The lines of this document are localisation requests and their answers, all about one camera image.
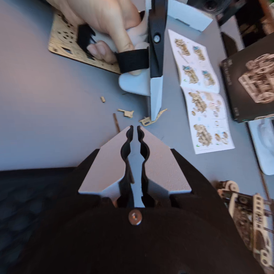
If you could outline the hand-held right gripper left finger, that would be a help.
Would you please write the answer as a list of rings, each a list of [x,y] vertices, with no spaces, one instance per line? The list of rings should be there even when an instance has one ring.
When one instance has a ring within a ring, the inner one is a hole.
[[[128,126],[99,149],[79,194],[110,198],[118,207],[134,207],[128,162],[133,132],[133,126]]]

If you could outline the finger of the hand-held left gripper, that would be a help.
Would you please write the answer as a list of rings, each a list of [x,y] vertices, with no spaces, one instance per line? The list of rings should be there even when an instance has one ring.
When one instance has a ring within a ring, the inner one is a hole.
[[[155,121],[162,106],[163,76],[150,79],[150,117]]]

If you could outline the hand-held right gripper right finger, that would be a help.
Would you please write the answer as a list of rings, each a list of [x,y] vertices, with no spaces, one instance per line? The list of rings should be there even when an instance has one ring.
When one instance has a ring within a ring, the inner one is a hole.
[[[170,195],[189,194],[192,189],[172,150],[142,126],[137,127],[140,154],[142,202],[145,207],[169,204]]]

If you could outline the thin wooden model part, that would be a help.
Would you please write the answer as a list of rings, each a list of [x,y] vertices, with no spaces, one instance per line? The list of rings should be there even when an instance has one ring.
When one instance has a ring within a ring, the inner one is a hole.
[[[151,117],[145,117],[142,120],[139,120],[139,122],[142,124],[142,126],[149,126],[149,125],[155,123],[165,111],[167,111],[167,108],[160,111],[154,121],[151,120]]]

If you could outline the black model kit box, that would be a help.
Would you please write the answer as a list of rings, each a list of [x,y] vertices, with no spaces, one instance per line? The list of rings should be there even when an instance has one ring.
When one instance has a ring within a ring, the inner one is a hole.
[[[274,33],[226,58],[220,69],[233,120],[273,118]]]

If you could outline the assembled wooden model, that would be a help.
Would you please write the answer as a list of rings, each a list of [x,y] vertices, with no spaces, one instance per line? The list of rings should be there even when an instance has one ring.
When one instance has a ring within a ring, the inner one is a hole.
[[[273,273],[273,230],[269,228],[270,202],[259,193],[240,192],[236,182],[219,181],[216,190],[227,207],[245,246],[265,273]]]

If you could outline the white cardboard tray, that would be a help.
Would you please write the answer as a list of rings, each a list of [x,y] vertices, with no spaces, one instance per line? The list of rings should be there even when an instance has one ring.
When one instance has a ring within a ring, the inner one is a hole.
[[[212,15],[176,0],[168,0],[167,14],[199,32],[203,32],[214,20]]]

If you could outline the open instruction booklet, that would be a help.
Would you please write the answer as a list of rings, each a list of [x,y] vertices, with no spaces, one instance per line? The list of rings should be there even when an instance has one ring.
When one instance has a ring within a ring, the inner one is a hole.
[[[195,154],[234,149],[226,104],[205,46],[168,30]]]

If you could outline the plywood sheet with gear cutouts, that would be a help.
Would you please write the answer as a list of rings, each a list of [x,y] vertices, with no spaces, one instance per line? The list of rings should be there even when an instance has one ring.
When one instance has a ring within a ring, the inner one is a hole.
[[[57,9],[53,9],[53,23],[50,32],[48,50],[54,54],[85,63],[120,75],[118,64],[108,64],[85,53],[77,44],[77,32]]]

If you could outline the white rounded flat tray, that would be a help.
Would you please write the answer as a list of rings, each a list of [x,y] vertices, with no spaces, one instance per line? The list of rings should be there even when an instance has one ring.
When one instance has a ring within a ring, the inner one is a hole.
[[[248,122],[259,167],[265,175],[274,175],[274,119]]]

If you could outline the small bracket-shaped wooden part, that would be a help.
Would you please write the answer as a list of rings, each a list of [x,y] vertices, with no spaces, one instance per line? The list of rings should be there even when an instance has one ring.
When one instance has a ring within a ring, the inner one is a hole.
[[[133,118],[133,113],[134,113],[134,111],[132,110],[132,111],[128,111],[128,110],[123,110],[123,109],[117,109],[117,111],[119,111],[119,112],[123,112],[123,114],[124,114],[124,117],[127,117],[127,118]]]

